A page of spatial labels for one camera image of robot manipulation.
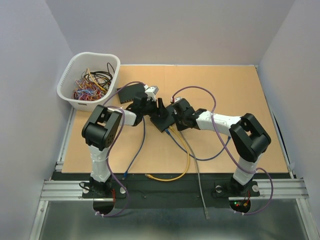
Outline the black network switch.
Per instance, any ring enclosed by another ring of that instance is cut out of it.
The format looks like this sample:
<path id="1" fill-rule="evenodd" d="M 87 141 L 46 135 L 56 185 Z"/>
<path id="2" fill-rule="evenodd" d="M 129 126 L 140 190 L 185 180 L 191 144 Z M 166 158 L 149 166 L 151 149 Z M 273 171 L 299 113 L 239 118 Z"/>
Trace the black network switch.
<path id="1" fill-rule="evenodd" d="M 158 115 L 152 116 L 150 121 L 162 133 L 165 129 L 168 129 L 169 126 L 172 126 L 175 123 L 173 117 L 174 111 L 175 109 L 170 104 L 166 108 L 162 108 Z"/>
<path id="2" fill-rule="evenodd" d="M 145 97 L 145 86 L 143 83 L 134 83 L 117 89 L 117 96 L 121 104 L 132 102 L 135 97 Z"/>

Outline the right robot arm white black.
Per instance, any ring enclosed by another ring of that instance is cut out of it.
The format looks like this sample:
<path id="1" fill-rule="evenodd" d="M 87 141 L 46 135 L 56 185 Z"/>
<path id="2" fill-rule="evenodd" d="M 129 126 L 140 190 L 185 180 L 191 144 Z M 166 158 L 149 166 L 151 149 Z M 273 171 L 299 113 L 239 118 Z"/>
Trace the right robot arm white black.
<path id="1" fill-rule="evenodd" d="M 236 170 L 230 180 L 231 192 L 242 195 L 248 190 L 248 185 L 256 173 L 261 156 L 271 144 L 271 138 L 256 117 L 251 113 L 243 116 L 227 116 L 212 113 L 209 110 L 194 108 L 185 98 L 179 98 L 172 103 L 172 114 L 179 131 L 185 129 L 208 130 L 230 137 L 239 155 L 236 161 L 231 152 L 227 154 L 236 164 Z"/>

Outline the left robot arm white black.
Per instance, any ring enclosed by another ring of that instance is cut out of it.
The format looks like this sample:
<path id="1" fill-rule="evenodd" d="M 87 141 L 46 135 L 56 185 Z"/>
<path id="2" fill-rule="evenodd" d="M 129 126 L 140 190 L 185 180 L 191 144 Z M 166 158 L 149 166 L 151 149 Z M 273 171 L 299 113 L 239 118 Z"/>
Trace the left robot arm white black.
<path id="1" fill-rule="evenodd" d="M 153 99 L 142 92 L 137 93 L 125 109 L 97 105 L 81 131 L 92 161 L 89 182 L 79 184 L 82 197 L 107 198 L 115 192 L 108 157 L 125 125 L 135 127 L 145 116 L 155 120 L 156 124 L 162 124 L 169 115 L 169 108 L 164 105 L 162 98 Z"/>

